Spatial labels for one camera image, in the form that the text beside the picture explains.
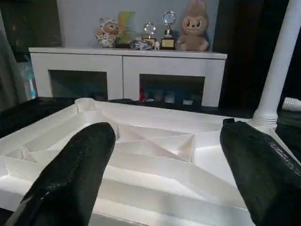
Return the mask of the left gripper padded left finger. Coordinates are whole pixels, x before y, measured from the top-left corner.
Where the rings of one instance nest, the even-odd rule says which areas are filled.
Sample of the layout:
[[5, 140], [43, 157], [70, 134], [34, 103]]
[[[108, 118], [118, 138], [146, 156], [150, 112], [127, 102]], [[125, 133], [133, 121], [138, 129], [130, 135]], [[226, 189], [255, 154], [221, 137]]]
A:
[[108, 122], [76, 133], [42, 170], [7, 226], [87, 226], [116, 135]]

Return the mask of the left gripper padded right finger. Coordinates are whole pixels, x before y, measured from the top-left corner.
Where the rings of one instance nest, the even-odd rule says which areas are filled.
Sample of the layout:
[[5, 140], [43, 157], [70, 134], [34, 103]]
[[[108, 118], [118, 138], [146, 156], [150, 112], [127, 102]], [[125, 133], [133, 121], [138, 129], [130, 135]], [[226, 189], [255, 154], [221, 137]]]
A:
[[228, 118], [220, 133], [222, 151], [253, 223], [301, 224], [301, 165], [270, 135]]

